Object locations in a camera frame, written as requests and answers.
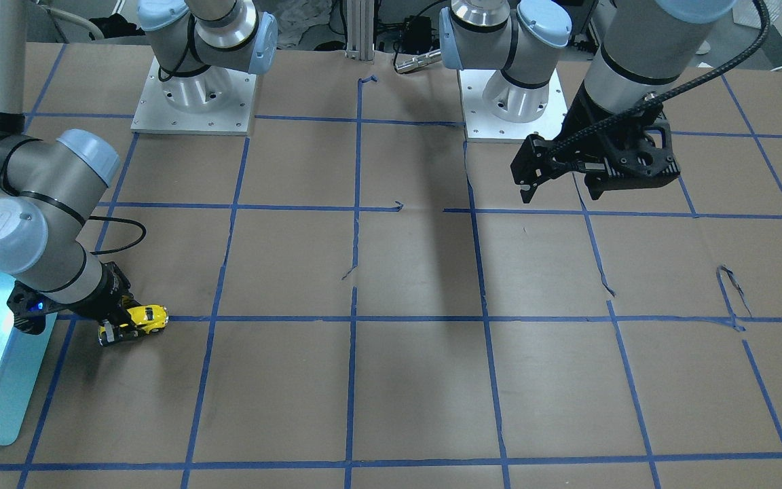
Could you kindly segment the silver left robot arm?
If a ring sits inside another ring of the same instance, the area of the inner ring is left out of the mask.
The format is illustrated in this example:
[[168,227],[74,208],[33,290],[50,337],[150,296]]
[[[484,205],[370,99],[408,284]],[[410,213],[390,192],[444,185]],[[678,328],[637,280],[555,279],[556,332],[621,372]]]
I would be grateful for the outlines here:
[[[525,138],[510,164],[521,198],[568,173],[582,173],[592,199],[608,191],[660,188],[680,176],[663,103],[732,1],[622,1],[552,139]],[[553,1],[453,1],[439,15],[443,64],[491,69],[487,102],[504,120],[525,120],[545,99],[573,37]]]

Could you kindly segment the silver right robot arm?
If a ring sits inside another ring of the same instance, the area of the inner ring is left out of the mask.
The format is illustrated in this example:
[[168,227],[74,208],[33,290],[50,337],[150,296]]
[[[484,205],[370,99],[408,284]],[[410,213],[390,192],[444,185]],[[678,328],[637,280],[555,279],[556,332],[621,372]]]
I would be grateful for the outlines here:
[[[158,334],[160,304],[140,304],[114,262],[100,262],[77,236],[120,167],[102,137],[70,129],[53,142],[24,133],[24,68],[29,4],[0,1],[0,272],[15,279],[14,326],[38,335],[45,318],[71,310],[98,325],[103,346]],[[264,74],[276,53],[278,22],[251,1],[141,1],[140,28],[174,107],[227,96],[226,69]]]

